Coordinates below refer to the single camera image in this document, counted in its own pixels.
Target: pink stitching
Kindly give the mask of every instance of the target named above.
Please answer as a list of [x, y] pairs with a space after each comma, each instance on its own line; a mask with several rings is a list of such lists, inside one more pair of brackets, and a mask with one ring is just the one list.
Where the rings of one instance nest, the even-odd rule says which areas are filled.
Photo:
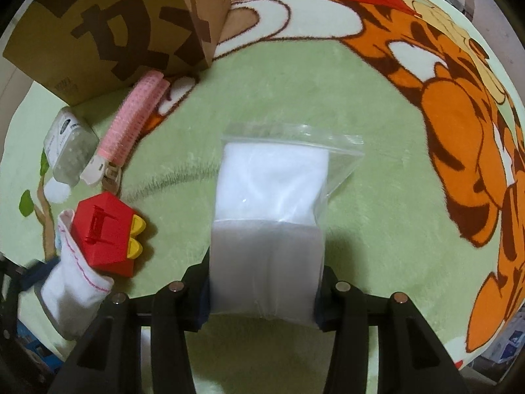
[[[58, 227], [58, 230], [62, 233], [62, 234], [65, 234], [66, 231], [63, 230], [62, 228]], [[84, 278], [86, 279], [86, 281], [91, 285], [93, 286], [95, 289], [98, 289], [99, 291], [102, 291], [104, 293], [109, 293], [110, 291], [107, 290], [107, 289], [104, 289], [103, 287], [99, 287], [97, 286], [96, 284], [94, 284], [90, 279], [88, 279], [88, 276], [86, 275], [86, 273], [84, 272], [84, 268], [81, 267], [80, 265], [80, 262], [78, 262], [78, 257], [77, 257], [77, 254], [75, 253], [75, 251], [73, 250], [73, 248], [71, 247], [71, 245], [69, 244], [69, 241], [67, 240], [67, 236], [64, 236], [64, 238], [66, 239], [66, 244], [67, 246], [69, 247], [69, 250], [71, 250], [71, 252], [73, 253], [73, 257], [74, 257], [74, 260], [77, 262], [77, 266], [78, 268], [80, 269], [80, 271], [82, 272], [82, 275], [84, 276]]]

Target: red toy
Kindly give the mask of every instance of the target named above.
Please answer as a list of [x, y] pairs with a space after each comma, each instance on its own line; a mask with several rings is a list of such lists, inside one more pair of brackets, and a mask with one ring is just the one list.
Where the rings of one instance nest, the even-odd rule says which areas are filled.
[[145, 227], [132, 208], [103, 192], [78, 203], [71, 235], [90, 267], [132, 277], [134, 259], [142, 253], [135, 237]]

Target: cartoon blanket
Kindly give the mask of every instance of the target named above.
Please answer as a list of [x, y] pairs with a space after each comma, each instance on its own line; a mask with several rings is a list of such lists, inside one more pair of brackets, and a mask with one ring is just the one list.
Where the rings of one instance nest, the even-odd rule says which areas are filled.
[[[464, 15], [445, 0], [233, 0], [215, 59], [174, 81], [125, 169], [121, 198], [149, 230], [137, 274], [116, 289], [150, 294], [201, 260], [231, 120], [305, 123], [366, 142], [329, 203], [327, 264], [367, 293], [407, 292], [459, 367], [480, 354], [525, 298], [525, 112]], [[74, 110], [102, 135], [126, 93]], [[54, 253], [53, 215], [98, 193], [57, 184], [41, 160], [60, 107], [34, 85], [6, 140], [0, 246], [22, 264]], [[20, 315], [67, 354], [32, 294]], [[188, 350], [198, 392], [314, 393], [332, 342], [215, 316]], [[369, 367], [374, 392], [374, 331]]]

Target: silver bolt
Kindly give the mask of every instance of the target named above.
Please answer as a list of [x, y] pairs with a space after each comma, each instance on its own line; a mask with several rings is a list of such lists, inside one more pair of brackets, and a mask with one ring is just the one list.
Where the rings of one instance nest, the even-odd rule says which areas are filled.
[[180, 292], [184, 289], [184, 283], [182, 281], [172, 281], [167, 288], [172, 292]]
[[126, 295], [124, 293], [115, 293], [111, 297], [111, 301], [116, 305], [122, 304], [125, 300], [126, 300]]
[[347, 283], [346, 281], [338, 281], [335, 284], [335, 290], [337, 290], [338, 292], [348, 292], [351, 288], [352, 286], [350, 285], [350, 283]]
[[406, 296], [406, 293], [403, 292], [396, 292], [394, 293], [394, 301], [396, 301], [398, 304], [404, 304], [405, 302], [408, 302], [409, 297]]

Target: plastic bag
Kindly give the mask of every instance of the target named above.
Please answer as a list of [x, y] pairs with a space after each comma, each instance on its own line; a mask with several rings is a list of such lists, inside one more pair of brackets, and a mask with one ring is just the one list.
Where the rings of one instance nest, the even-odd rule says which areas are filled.
[[363, 158], [358, 136], [306, 125], [233, 124], [217, 181], [212, 312], [312, 325], [329, 195]]

